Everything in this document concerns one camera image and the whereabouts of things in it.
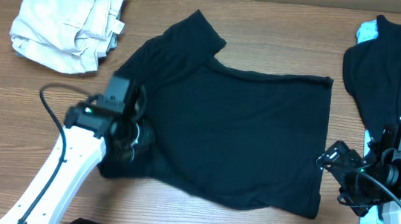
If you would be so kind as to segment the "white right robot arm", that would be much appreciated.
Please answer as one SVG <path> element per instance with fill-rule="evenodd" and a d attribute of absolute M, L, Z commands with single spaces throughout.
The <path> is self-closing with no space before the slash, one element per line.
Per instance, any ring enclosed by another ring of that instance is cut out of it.
<path fill-rule="evenodd" d="M 401 150 L 368 146 L 363 157 L 336 141 L 316 161 L 340 184 L 337 200 L 358 217 L 374 206 L 382 209 L 384 224 L 401 224 Z"/>

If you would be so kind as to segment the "black t-shirt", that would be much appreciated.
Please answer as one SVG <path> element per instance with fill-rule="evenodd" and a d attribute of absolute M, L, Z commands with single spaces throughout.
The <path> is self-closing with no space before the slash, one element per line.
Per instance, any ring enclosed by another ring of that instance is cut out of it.
<path fill-rule="evenodd" d="M 117 69 L 146 88 L 156 141 L 104 177 L 151 177 L 185 192 L 252 210 L 319 211 L 330 115 L 329 77 L 262 74 L 222 65 L 226 45 L 201 12 L 149 39 Z"/>

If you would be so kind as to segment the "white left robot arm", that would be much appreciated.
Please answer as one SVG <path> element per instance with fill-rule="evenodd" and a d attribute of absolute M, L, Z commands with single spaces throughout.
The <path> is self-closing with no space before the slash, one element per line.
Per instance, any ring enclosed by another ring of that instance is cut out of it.
<path fill-rule="evenodd" d="M 135 161 L 156 141 L 151 121 L 79 102 L 54 149 L 0 224 L 59 224 L 86 177 L 104 159 Z"/>

